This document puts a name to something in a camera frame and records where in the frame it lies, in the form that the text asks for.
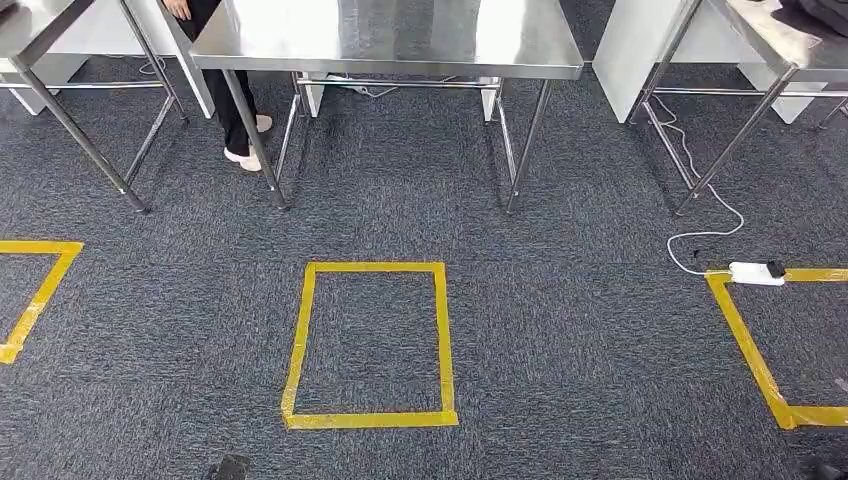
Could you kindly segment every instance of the white power strip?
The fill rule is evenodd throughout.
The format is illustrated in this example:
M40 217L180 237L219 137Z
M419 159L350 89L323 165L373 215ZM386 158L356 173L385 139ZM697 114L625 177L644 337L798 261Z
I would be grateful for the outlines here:
M774 278L765 263L733 262L730 264L730 274L736 283L752 285L772 285L779 287L786 283L783 277Z

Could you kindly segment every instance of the white cable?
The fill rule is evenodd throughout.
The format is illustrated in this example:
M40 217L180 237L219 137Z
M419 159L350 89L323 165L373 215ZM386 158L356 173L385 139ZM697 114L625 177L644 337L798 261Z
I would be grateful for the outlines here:
M156 63L159 64L159 68L165 70L167 65L165 64L165 60L162 57L156 57ZM142 75L156 75L156 72L153 70L153 65L150 62L145 63L138 69L138 73Z
M698 171L695 169L694 157L692 156L692 152L689 151L689 145L686 142L686 131L683 130L682 128L680 128L680 127L674 126L674 124L677 122L677 115L675 115L675 113L672 112L671 109L669 109L658 96L654 95L653 98L657 101L657 103L659 103L660 107L662 107L662 109L665 110L665 112L671 117L671 120L669 120L667 122L660 122L659 126L661 128L668 127L671 130L674 130L675 132L680 134L680 144L683 146L683 151L686 153L686 156L689 157L689 168L692 170L692 173L694 173L696 177L701 178L701 174L699 174ZM730 273L730 271L729 270L721 270L721 271L712 271L712 272L696 272L694 270L690 270L690 269L684 267L683 264L680 263L679 260L677 260L677 257L674 255L674 251L671 249L671 242L673 242L674 240L677 240L678 238L687 238L687 237L705 237L705 236L729 237L730 235L733 235L734 233L738 232L739 230L742 229L742 227L745 226L745 217L743 217L742 214L739 213L738 210L731 207L727 202L725 202L724 199L721 198L721 196L718 194L718 192L715 191L715 189L713 188L712 185L707 184L707 187L713 193L713 196L716 197L716 200L718 200L719 203L721 203L724 206L724 208L733 212L733 214L736 215L739 218L739 225L737 225L736 228L734 228L733 230L730 230L728 232L689 232L689 233L681 233L679 235L675 235L675 236L669 238L668 241L666 241L666 244L665 244L666 248L668 249L669 256L671 256L671 259L674 261L674 263L677 264L678 267L680 267L681 270L683 270L686 273L689 273L689 274L692 274L692 275L699 275L699 276L716 275L716 274L719 274L719 273Z
M114 58L114 59L126 58L126 55L108 55L107 54L107 55L104 55L104 56L106 58ZM134 56L134 58L147 58L147 57L145 57L145 56ZM165 59L163 59L162 57L156 57L156 63L159 64L159 67L162 68L162 70L165 70L167 68L167 64L165 64ZM147 62L138 69L138 73L140 73L142 75L156 75L156 72L153 71L152 68L153 68L153 65L150 62Z

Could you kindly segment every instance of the floor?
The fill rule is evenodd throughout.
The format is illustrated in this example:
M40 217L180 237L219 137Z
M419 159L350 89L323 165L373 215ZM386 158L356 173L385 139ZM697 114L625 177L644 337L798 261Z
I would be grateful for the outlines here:
M565 5L587 56L609 4ZM81 78L137 67L98 60ZM745 85L728 66L672 74ZM282 119L284 76L252 81ZM520 137L539 84L508 85ZM123 168L158 108L151 92L61 98ZM800 479L813 455L848 467L848 430L777 427L708 286L668 258L669 236L733 218L711 198L672 216L685 189L650 127L619 125L591 69L557 85L527 195L506 216L499 132L478 102L328 92L307 158L289 159L288 212L223 159L218 127L190 103L192 123L169 117L139 175L154 210L142 216L52 116L0 97L0 239L85 242L22 354L0 365L0 472L193 479L228 452L251 458L250 479ZM702 169L753 107L668 104ZM831 106L792 126L768 116L715 182L746 227L681 242L684 263L848 265L848 119L812 128ZM54 260L0 255L0 331ZM285 429L280 396L314 260L446 264L459 426ZM848 405L836 381L848 375L848 285L731 293L788 400ZM432 299L422 274L319 275L296 410L437 407Z

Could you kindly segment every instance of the yellow tape square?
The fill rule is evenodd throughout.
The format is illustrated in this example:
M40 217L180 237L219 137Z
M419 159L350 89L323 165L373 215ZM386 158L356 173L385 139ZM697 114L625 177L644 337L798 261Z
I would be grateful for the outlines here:
M787 269L785 278L787 282L848 282L848 269ZM710 289L715 295L728 325L730 325L730 330L736 337L739 349L742 350L745 361L748 362L751 373L754 374L754 379L760 386L763 397L765 397L766 403L780 428L790 430L799 425L848 426L848 406L818 407L789 405L786 402L786 399L778 390L771 371L766 366L765 359L757 349L757 345L751 337L751 332L748 331L748 327L742 321L742 316L736 309L736 305L733 304L733 299L727 290L727 284L732 281L732 277L726 273L707 275L707 283L710 285Z
M0 253L59 255L59 259L56 260L21 318L12 328L6 343L0 345L0 363L14 363L18 353L24 348L24 341L35 325L35 320L50 301L50 297L53 296L53 292L56 291L56 287L59 286L59 282L62 281L62 277L65 276L65 272L68 271L71 262L82 247L83 244L77 242L0 241Z
M294 413L297 386L300 383L303 358L306 355L306 337L309 335L309 318L315 278L318 272L430 272L436 294L436 327L439 337L439 384L442 410L437 412L409 413L352 413L297 415ZM447 281L445 264L437 262L310 262L306 265L300 312L297 319L294 346L289 363L289 376L283 390L280 406L283 421L291 429L325 428L399 428L442 427L459 425L454 407L453 361L450 347L450 322L448 320Z

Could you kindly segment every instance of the stainless steel table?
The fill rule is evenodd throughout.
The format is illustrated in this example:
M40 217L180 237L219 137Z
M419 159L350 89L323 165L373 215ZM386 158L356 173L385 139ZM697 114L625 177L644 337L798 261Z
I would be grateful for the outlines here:
M497 92L512 177L510 211L529 167L529 152L553 80L576 80L583 69L558 0L223 0L195 43L200 68L221 69L256 149L274 202L288 199L278 180L305 85L468 88ZM234 70L290 71L295 85L283 151L271 168ZM524 151L512 159L503 117L503 82L310 80L295 72L346 72L544 80Z
M727 19L734 30L754 48L769 67L779 72L777 80L767 91L718 88L662 88L659 86L677 48L692 23L695 14L704 2L709 2ZM689 195L677 209L683 214L686 207L700 196L715 177L718 170L738 151L742 142L756 128L779 97L848 97L846 91L790 92L786 87L797 82L846 82L848 81L848 38L838 35L812 17L794 9L784 8L780 0L690 0L682 9L679 27L672 33L669 47L653 76L648 80L630 121L643 109L660 135L683 180L689 187ZM650 101L654 95L761 95L762 101L745 122L709 170L701 178L693 178L680 160Z
M53 43L73 23L85 13L95 0L18 0L17 5L0 12L0 75L16 73L25 83L0 83L0 87L8 89L32 89L47 105L47 108L59 119L66 130L74 137L79 145L94 163L109 177L118 191L127 196L130 204L138 212L146 212L147 206L130 188L138 169L141 167L147 152L156 138L165 116L176 105L183 120L187 120L185 112L173 86L159 65L156 55L150 47L132 9L126 0L117 0L135 37L144 50L147 59L156 73L158 81L154 82L102 82L102 83L68 83L62 85L45 85L33 72L33 65L50 49ZM50 89L62 90L104 90L125 88L163 88L167 96L159 115L147 137L138 150L126 176L121 176L102 153L95 147L88 136L80 129L73 118L65 111L50 93Z

